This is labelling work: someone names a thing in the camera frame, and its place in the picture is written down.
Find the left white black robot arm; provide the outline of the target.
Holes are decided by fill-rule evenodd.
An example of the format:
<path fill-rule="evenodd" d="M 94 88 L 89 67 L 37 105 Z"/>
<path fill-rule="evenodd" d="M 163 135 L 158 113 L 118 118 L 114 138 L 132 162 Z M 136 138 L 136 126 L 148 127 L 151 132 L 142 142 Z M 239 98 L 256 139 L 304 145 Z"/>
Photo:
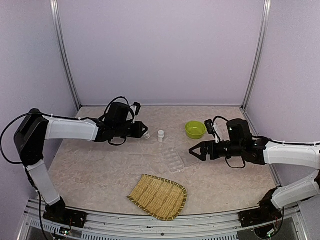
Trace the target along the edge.
<path fill-rule="evenodd" d="M 128 138 L 141 139 L 148 133 L 148 127 L 137 121 L 141 104 L 120 102 L 116 97 L 106 107 L 99 118 L 71 118 L 42 113 L 33 108 L 17 117 L 22 122 L 13 136 L 20 161 L 11 161 L 2 150 L 0 153 L 10 164 L 23 165 L 28 180 L 39 197 L 46 203 L 45 219 L 66 222 L 71 213 L 65 201 L 55 189 L 44 163 L 44 145 L 49 140 L 84 140 L 95 143 L 107 142 L 114 146 L 113 139 L 124 142 Z"/>

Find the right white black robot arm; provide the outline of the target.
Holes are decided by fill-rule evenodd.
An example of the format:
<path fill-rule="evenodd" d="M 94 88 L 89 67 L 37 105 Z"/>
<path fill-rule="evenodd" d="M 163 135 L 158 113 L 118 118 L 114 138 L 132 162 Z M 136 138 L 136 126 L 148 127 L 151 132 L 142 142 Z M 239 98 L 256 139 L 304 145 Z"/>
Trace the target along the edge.
<path fill-rule="evenodd" d="M 242 227 L 249 227 L 281 219 L 284 207 L 308 200 L 320 193 L 320 144 L 275 141 L 264 136 L 253 136 L 246 120 L 228 120 L 229 139 L 224 141 L 217 134 L 214 119 L 204 123 L 214 140 L 202 141 L 189 149 L 201 161 L 240 157 L 244 163 L 256 165 L 295 165 L 313 168 L 309 176 L 283 187 L 269 190 L 258 203 L 258 208 L 239 212 Z"/>

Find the clear plastic pill organizer box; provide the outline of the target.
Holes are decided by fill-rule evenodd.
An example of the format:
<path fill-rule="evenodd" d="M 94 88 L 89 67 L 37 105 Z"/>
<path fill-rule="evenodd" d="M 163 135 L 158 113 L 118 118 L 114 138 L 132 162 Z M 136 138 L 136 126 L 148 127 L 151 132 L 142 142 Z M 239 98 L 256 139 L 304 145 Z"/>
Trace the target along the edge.
<path fill-rule="evenodd" d="M 189 152 L 182 148 L 165 148 L 161 151 L 164 162 L 172 173 L 180 172 L 184 168 L 191 167 L 199 162 L 199 160 L 189 154 Z"/>

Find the small white pill bottle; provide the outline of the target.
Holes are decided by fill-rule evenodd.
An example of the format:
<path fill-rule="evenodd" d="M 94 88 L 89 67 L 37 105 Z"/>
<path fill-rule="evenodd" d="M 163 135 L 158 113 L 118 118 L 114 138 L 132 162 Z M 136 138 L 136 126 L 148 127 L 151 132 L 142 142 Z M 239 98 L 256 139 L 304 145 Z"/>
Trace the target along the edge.
<path fill-rule="evenodd" d="M 144 135 L 143 135 L 143 138 L 145 138 L 146 140 L 149 139 L 151 136 L 148 132 L 146 132 Z"/>

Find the white capped pill bottle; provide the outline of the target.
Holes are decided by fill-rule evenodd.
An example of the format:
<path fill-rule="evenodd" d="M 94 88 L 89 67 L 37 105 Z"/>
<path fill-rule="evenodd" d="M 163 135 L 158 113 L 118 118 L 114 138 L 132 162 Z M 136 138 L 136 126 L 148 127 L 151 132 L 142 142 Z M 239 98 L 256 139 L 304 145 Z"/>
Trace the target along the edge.
<path fill-rule="evenodd" d="M 158 142 L 162 143 L 164 141 L 165 138 L 165 132 L 163 130 L 159 130 L 157 132 L 157 140 Z"/>

